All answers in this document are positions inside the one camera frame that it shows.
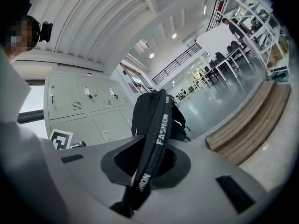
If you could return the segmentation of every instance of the staircase railing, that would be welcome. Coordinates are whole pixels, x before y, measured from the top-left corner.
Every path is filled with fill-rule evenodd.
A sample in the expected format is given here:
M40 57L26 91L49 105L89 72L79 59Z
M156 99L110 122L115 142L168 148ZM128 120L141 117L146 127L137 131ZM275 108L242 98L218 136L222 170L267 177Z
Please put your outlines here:
M227 5L228 0L216 0L213 8L213 13L209 22L209 25L207 27L206 31L209 31L217 26L220 25L222 20L222 15L220 15L218 12L223 12L224 8Z
M166 66L159 74L157 74L152 81L155 84L159 84L163 81L169 74L171 74L177 67L183 64L186 60L192 57L196 52L198 52L201 47L196 43L192 45L189 49L179 55L173 62Z

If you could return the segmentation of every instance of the wooden bench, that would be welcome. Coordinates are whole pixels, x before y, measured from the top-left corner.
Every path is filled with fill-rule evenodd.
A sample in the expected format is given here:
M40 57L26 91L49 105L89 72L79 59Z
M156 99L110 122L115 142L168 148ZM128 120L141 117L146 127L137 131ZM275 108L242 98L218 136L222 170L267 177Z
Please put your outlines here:
M235 165L242 164L267 140L275 128L290 91L288 84L261 84L255 95L231 121L206 138L207 142L214 141L212 144L217 144L212 145L211 149L214 148L212 150Z
M267 100L273 86L273 81L261 83L248 103L228 123L206 137L209 148L219 151L225 147L254 118Z

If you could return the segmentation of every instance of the white ceiling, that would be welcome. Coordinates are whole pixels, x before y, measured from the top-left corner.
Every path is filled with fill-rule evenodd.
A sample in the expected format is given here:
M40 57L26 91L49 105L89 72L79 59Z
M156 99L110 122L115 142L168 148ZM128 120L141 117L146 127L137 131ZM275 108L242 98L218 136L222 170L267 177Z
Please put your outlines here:
M31 0L28 14L41 23L52 22L53 30L50 42L38 43L25 60L37 57L59 63L61 56L73 57L76 66L82 63L110 75L145 34L150 32L150 46L163 44L177 29L200 17L204 1Z
M28 14L53 23L36 49L105 63L119 33L149 13L145 0L33 0Z

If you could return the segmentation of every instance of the locker door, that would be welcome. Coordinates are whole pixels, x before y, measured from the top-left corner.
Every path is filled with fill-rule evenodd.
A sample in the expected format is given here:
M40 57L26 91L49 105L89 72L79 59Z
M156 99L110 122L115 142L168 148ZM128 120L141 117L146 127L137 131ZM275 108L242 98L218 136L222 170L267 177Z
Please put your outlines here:
M50 73L47 102L50 120L85 113L77 76Z
M63 130L73 133L71 145L78 141L84 141L86 146L100 144L99 139L88 118L75 119L63 123L50 125L51 131L53 129Z
M117 106L130 105L131 102L127 97L125 91L122 89L121 85L117 81L110 81L110 88L114 94L118 95L116 99Z
M80 79L83 86L81 87L82 96L84 96L89 112L115 107L112 100L115 98L110 94L106 80L92 77L80 77ZM93 96L92 100L88 98L86 92Z
M122 116L124 117L127 124L131 127L132 126L132 119L133 119L133 111L134 106L126 105L119 108Z
M93 120L105 142L131 137L131 130L118 110L93 115Z

